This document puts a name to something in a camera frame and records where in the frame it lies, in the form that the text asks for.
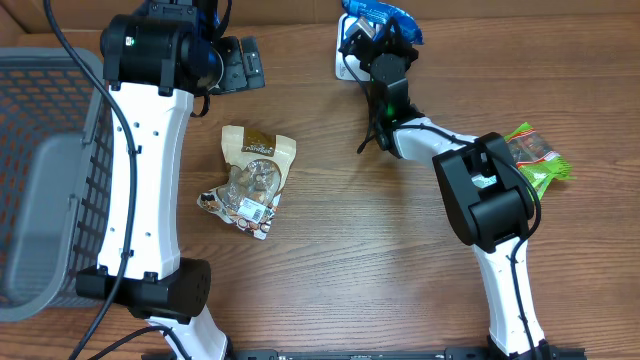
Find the grey plastic mesh basket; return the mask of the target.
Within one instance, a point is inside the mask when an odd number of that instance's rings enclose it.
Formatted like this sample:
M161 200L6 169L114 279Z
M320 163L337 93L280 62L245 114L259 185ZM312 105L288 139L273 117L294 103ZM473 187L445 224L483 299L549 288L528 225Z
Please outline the grey plastic mesh basket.
M1 320L93 307L75 291L109 211L112 121L62 48L1 51Z

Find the brown nut snack bag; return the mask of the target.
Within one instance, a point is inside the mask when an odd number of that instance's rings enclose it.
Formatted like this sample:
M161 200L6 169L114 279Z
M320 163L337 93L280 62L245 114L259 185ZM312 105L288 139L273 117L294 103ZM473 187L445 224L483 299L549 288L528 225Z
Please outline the brown nut snack bag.
M221 149L228 181L200 194L197 204L225 223L264 240L296 157L296 141L227 125L222 128Z

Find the green candy bag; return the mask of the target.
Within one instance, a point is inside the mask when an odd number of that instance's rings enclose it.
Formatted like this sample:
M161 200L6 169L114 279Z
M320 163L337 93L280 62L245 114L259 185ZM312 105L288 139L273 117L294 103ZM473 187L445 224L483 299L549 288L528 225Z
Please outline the green candy bag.
M553 180L572 180L573 167L525 122L504 137L519 171L542 198Z

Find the white barcode scanner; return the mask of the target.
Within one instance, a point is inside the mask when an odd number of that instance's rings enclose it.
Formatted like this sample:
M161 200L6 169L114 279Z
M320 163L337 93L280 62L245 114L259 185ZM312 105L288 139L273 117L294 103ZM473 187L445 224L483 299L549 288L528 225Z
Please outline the white barcode scanner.
M356 18L349 16L346 13L344 13L338 21L335 52L335 76L339 80L354 81L355 78L347 69L347 67L350 67L361 81L366 82L370 80L370 75L360 68L360 61L353 55L349 55L346 59L343 59L343 54L339 51L346 39L346 31L355 22Z

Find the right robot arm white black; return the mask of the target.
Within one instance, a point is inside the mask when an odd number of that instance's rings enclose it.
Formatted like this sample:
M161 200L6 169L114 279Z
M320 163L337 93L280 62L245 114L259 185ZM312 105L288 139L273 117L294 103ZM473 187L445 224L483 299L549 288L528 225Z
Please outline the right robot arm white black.
M406 73L418 52L391 19L374 29L360 18L342 27L338 52L368 74L366 142L430 167L447 219L479 264L490 314L492 359L550 359L527 269L527 242L541 220L533 185L517 169L504 138L475 137L435 125L412 104Z

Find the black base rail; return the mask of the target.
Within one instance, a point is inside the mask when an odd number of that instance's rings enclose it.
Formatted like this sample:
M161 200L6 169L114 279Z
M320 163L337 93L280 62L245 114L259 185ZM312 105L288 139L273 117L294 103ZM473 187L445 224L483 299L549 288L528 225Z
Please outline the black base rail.
M530 352L522 355L504 355L495 346L449 347L441 351L345 351L345 352L278 352L276 350L237 350L237 360L586 360L585 350L580 348L558 348L543 344L532 357Z

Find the teal tissue pack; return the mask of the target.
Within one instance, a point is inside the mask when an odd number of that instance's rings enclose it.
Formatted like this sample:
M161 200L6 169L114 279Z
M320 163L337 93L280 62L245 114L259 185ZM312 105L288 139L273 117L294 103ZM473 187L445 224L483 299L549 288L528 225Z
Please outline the teal tissue pack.
M486 177L482 174L477 174L472 178L472 183L478 189L485 189L497 183L497 176L492 175L492 176Z

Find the blue snack bar wrapper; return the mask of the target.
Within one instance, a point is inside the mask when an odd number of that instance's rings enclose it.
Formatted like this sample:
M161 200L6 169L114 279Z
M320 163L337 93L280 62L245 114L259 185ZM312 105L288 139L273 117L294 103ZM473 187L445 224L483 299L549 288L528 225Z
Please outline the blue snack bar wrapper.
M342 7L352 17L364 17L368 22L386 25L395 19L403 37L412 44L423 45L423 34L417 21L405 10L378 0L342 0Z

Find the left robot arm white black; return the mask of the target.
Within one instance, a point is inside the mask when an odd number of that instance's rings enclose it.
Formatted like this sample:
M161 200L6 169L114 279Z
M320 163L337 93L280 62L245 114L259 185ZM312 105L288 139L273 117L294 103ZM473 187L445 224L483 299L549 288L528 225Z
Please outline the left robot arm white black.
M181 255L181 150L196 98L264 86L256 42L229 37L214 1L148 1L101 36L101 91L113 115L107 229L78 295L119 304L160 332L173 359L230 359L207 299L211 268Z

